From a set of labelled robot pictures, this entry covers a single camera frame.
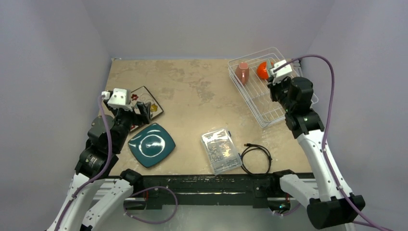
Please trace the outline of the square white floral plate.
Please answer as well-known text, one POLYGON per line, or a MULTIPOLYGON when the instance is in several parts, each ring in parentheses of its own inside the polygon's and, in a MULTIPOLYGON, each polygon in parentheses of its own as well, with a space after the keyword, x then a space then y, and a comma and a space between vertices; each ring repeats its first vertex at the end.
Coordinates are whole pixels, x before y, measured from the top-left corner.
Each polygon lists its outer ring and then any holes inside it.
POLYGON ((137 107, 137 103, 142 102, 144 104, 151 104, 151 117, 155 120, 164 113, 162 106, 156 100, 156 98, 151 94, 151 92, 145 87, 139 87, 130 92, 131 103, 134 107, 134 112, 140 114, 140 110, 137 107))

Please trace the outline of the orange cup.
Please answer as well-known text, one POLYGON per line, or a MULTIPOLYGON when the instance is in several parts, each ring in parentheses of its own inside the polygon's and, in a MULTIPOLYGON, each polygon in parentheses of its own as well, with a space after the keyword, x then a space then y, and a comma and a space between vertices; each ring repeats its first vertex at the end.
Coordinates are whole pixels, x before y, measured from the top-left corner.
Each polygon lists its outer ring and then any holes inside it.
POLYGON ((269 63, 269 61, 262 62, 257 67, 256 74, 262 80, 268 80, 268 78, 269 78, 268 69, 267 69, 267 64, 268 63, 269 63))

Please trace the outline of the teal square plate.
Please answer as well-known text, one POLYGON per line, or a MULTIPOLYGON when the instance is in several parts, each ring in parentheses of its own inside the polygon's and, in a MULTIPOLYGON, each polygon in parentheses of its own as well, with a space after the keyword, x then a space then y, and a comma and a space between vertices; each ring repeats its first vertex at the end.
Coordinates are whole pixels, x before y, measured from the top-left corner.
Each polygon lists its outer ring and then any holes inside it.
POLYGON ((143 167, 151 168, 167 158, 176 144, 161 125, 153 123, 132 137, 128 147, 143 167))

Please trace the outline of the pink floral mug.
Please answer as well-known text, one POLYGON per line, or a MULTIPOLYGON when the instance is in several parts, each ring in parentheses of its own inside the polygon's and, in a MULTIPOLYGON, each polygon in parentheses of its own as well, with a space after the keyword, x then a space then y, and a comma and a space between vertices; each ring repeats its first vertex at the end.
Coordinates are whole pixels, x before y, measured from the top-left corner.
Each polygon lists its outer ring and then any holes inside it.
POLYGON ((238 64, 236 70, 235 70, 235 75, 237 79, 245 85, 249 79, 249 66, 248 63, 246 62, 241 62, 238 64))

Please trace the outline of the light blue flower plate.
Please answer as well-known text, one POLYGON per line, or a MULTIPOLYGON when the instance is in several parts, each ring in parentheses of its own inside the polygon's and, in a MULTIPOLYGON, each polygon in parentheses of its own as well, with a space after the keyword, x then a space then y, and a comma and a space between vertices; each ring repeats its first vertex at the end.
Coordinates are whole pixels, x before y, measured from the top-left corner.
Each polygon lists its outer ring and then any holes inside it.
POLYGON ((267 70, 269 77, 273 75, 273 71, 272 71, 273 68, 274 68, 274 64, 273 62, 271 62, 270 58, 268 58, 266 61, 266 70, 267 70))

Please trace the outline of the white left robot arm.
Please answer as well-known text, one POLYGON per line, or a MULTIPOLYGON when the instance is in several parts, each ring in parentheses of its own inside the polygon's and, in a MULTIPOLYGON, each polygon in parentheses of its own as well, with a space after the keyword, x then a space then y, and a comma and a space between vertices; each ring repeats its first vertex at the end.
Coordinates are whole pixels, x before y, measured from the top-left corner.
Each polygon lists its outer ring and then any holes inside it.
POLYGON ((151 121, 151 103, 137 102, 135 107, 99 101, 101 114, 93 120, 88 131, 86 146, 79 155, 67 197, 48 228, 50 231, 97 231, 126 196, 137 197, 142 194, 141 175, 133 170, 125 170, 117 184, 96 204, 92 204, 118 161, 117 155, 131 128, 151 121), (104 113, 104 105, 113 116, 104 113))

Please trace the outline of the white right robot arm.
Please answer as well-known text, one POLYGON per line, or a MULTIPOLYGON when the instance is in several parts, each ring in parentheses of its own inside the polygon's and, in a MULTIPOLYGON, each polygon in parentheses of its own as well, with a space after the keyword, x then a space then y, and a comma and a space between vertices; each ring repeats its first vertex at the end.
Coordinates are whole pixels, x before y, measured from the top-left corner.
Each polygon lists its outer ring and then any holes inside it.
POLYGON ((317 184, 314 189, 294 173, 285 174, 271 181, 271 192, 293 196, 306 208, 309 221, 318 230, 351 223, 366 203, 343 179, 323 138, 324 125, 311 107, 312 82, 304 77, 285 77, 274 83, 271 77, 268 88, 272 101, 285 110, 286 126, 306 154, 317 184))

